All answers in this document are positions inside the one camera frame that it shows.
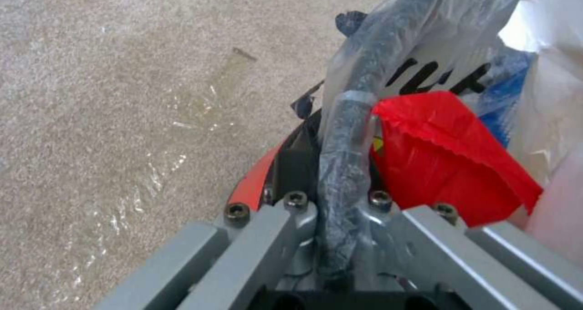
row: red part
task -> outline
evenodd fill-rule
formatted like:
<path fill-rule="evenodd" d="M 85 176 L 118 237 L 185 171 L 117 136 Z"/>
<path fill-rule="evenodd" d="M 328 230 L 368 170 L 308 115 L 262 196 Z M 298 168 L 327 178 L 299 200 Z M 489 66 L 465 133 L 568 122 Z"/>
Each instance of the red part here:
<path fill-rule="evenodd" d="M 269 167 L 280 148 L 281 144 L 272 148 L 253 165 L 251 170 L 245 174 L 245 177 L 239 181 L 227 204 L 244 203 L 252 211 L 259 210 L 265 177 L 267 176 Z"/>
<path fill-rule="evenodd" d="M 449 203 L 470 227 L 534 208 L 541 186 L 451 92 L 390 98 L 373 114 L 384 141 L 373 157 L 401 208 Z"/>

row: gray metal frame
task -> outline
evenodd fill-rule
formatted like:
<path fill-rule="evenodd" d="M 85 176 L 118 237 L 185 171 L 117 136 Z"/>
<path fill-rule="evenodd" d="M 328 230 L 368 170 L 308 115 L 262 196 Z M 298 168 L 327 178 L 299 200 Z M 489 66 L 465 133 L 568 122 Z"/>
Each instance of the gray metal frame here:
<path fill-rule="evenodd" d="M 175 308 L 228 245 L 224 229 L 189 223 L 154 252 L 139 270 L 112 290 L 95 309 Z"/>
<path fill-rule="evenodd" d="M 262 288 L 317 289 L 317 208 L 301 192 L 283 201 L 225 212 L 245 216 L 220 218 L 225 229 L 187 225 L 96 308 L 244 310 Z M 427 206 L 356 210 L 355 290 L 453 290 L 474 309 L 583 309 L 581 269 L 508 223 L 465 235 Z"/>
<path fill-rule="evenodd" d="M 583 270 L 513 225 L 501 222 L 466 235 L 563 309 L 583 309 Z"/>
<path fill-rule="evenodd" d="M 395 250 L 396 269 L 419 290 L 445 283 L 473 309 L 556 309 L 426 206 L 396 215 L 373 238 Z"/>
<path fill-rule="evenodd" d="M 247 308 L 262 287 L 275 288 L 298 242 L 293 216 L 263 206 L 178 309 Z"/>

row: gray machine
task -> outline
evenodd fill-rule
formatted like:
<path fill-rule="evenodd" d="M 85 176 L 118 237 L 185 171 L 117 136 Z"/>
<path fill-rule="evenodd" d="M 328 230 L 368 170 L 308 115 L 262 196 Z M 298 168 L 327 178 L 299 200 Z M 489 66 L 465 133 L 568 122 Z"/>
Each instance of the gray machine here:
<path fill-rule="evenodd" d="M 400 211 L 384 192 L 358 204 L 350 292 L 325 293 L 317 218 L 304 192 L 256 213 L 229 204 L 214 225 L 188 224 L 96 309 L 455 308 L 436 293 L 454 295 L 457 308 L 583 309 L 581 268 L 513 225 L 466 229 L 446 204 Z"/>

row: screw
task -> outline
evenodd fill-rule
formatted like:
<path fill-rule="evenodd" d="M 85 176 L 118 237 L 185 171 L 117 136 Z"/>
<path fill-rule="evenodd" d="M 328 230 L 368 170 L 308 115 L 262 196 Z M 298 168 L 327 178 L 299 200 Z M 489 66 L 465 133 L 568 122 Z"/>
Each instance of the screw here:
<path fill-rule="evenodd" d="M 261 196 L 261 203 L 273 205 L 273 187 L 265 185 L 263 187 L 263 195 Z"/>
<path fill-rule="evenodd" d="M 249 207 L 243 203 L 231 203 L 225 207 L 225 220 L 234 227 L 244 227 L 249 222 Z"/>
<path fill-rule="evenodd" d="M 456 210 L 451 204 L 447 203 L 437 203 L 433 205 L 433 210 L 453 226 L 455 226 L 455 223 L 460 216 L 458 215 L 458 210 Z"/>
<path fill-rule="evenodd" d="M 303 212 L 308 208 L 308 196 L 300 190 L 294 190 L 283 196 L 283 206 L 290 211 Z"/>
<path fill-rule="evenodd" d="M 383 190 L 373 190 L 368 196 L 368 204 L 376 210 L 388 212 L 391 211 L 393 201 L 387 192 Z"/>

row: beige carpet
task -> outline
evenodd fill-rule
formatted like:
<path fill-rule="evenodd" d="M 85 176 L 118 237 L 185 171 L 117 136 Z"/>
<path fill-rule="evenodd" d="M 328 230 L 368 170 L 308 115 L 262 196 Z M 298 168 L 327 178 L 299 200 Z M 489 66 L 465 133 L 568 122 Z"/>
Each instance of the beige carpet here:
<path fill-rule="evenodd" d="M 0 308 L 89 308 L 299 122 L 381 0 L 0 0 Z"/>

